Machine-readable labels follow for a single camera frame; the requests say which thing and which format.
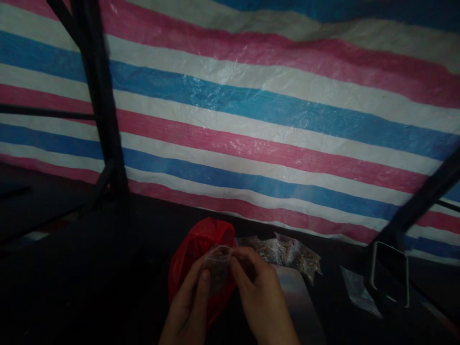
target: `hand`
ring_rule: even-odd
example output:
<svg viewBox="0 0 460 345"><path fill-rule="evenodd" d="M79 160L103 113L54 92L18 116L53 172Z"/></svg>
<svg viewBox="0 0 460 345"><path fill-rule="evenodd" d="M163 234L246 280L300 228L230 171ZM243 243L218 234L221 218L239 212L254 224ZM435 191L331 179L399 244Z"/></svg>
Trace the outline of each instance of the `hand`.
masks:
<svg viewBox="0 0 460 345"><path fill-rule="evenodd" d="M254 265L253 283L239 261L234 256L230 260L244 315L257 342L261 345L299 345L275 269L249 247L233 248L232 255L247 258Z"/></svg>
<svg viewBox="0 0 460 345"><path fill-rule="evenodd" d="M204 256L198 259L188 272L181 288L169 308L159 345L202 345L206 337L206 307L209 294L208 270L201 275Z"/></svg>

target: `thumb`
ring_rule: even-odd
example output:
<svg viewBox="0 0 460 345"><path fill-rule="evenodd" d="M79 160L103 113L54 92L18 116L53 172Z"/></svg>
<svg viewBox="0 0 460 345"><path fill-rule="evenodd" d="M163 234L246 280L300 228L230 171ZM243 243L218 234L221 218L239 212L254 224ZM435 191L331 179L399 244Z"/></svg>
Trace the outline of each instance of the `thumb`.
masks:
<svg viewBox="0 0 460 345"><path fill-rule="evenodd" d="M246 272L241 267L240 262L234 256L230 258L230 270L231 274L233 275L233 279L235 279L236 285L238 285L238 290L240 293L242 291L246 291L248 287L252 285L251 281L246 275Z"/></svg>
<svg viewBox="0 0 460 345"><path fill-rule="evenodd" d="M207 298L209 296L209 282L210 272L204 270L201 273L198 286L196 287L195 301L193 303L192 312L190 314L190 320L199 327L205 327L206 325L206 308Z"/></svg>

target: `striped tarp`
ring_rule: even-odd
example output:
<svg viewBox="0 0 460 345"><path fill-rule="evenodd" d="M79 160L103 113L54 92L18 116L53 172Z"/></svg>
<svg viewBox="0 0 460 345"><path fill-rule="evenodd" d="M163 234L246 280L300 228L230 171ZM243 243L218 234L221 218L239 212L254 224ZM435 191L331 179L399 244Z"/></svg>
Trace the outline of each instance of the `striped tarp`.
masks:
<svg viewBox="0 0 460 345"><path fill-rule="evenodd" d="M460 145L458 6L399 3L100 0L131 191L371 242ZM45 0L4 0L0 30L0 102L92 112ZM104 167L91 122L0 115L0 141L10 164ZM458 264L459 216L433 207L410 252Z"/></svg>

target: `clear plastic bag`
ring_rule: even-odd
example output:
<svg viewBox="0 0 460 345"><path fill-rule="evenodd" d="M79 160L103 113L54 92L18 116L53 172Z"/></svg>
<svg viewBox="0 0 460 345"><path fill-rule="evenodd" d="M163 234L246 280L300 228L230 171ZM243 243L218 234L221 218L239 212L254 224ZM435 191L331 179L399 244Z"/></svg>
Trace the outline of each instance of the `clear plastic bag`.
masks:
<svg viewBox="0 0 460 345"><path fill-rule="evenodd" d="M311 262L313 261L314 262L314 270L322 275L321 264L320 264L321 257L317 253L315 253L313 250L311 250L310 248L308 248L305 245L303 245L299 240L297 240L295 238L285 236L285 235L280 235L280 234L278 234L276 232L275 232L275 236L278 239L279 243L287 243L287 244L284 245L284 248L287 248L286 259L284 261L285 266L290 267L288 265L288 257L289 257L289 254L290 254L290 262L289 262L290 264L292 264L292 261L295 258L297 258L298 263L301 264L301 266L306 271L309 272Z"/></svg>
<svg viewBox="0 0 460 345"><path fill-rule="evenodd" d="M286 258L286 266L298 270L300 273L305 275L310 284L314 286L316 262L306 257L303 252L299 250L301 246L303 246L303 244L298 241L296 244L291 245Z"/></svg>
<svg viewBox="0 0 460 345"><path fill-rule="evenodd" d="M208 269L211 275L209 295L212 296L225 286L229 269L231 248L226 245L214 245L205 257L203 269Z"/></svg>
<svg viewBox="0 0 460 345"><path fill-rule="evenodd" d="M283 266L286 266L286 260L288 257L289 250L292 246L292 238L288 236L280 235L275 232L276 239L278 240L278 255Z"/></svg>
<svg viewBox="0 0 460 345"><path fill-rule="evenodd" d="M264 259L265 261L271 264L281 264L281 260L278 254L278 240L271 239L266 241L259 241L256 244L257 249L256 252Z"/></svg>
<svg viewBox="0 0 460 345"><path fill-rule="evenodd" d="M282 265L278 251L278 240L261 241L257 236L239 237L235 239L239 247L253 248L265 261L271 264Z"/></svg>
<svg viewBox="0 0 460 345"><path fill-rule="evenodd" d="M364 286L364 278L359 274L349 271L340 266L342 275L344 276L346 290L352 303L357 307L364 309L375 316L382 318L379 309L375 305L374 300Z"/></svg>

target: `black metal frame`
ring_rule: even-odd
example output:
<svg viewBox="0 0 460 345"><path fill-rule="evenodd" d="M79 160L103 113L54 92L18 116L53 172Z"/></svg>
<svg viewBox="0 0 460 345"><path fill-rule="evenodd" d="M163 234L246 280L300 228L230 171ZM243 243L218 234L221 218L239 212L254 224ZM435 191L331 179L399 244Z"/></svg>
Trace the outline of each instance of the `black metal frame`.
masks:
<svg viewBox="0 0 460 345"><path fill-rule="evenodd" d="M439 199L460 181L460 148L447 158L436 172L430 176L424 185L412 198L404 204L389 224L378 234L368 246L381 241L403 249L403 234L407 232L434 204L459 211L456 205Z"/></svg>
<svg viewBox="0 0 460 345"><path fill-rule="evenodd" d="M46 1L80 49L94 114L11 104L0 104L0 113L93 120L96 122L105 168L80 213L83 216L94 208L108 184L110 184L110 192L115 197L126 199L129 195L101 12L98 1L94 0L71 0L73 15L62 0Z"/></svg>

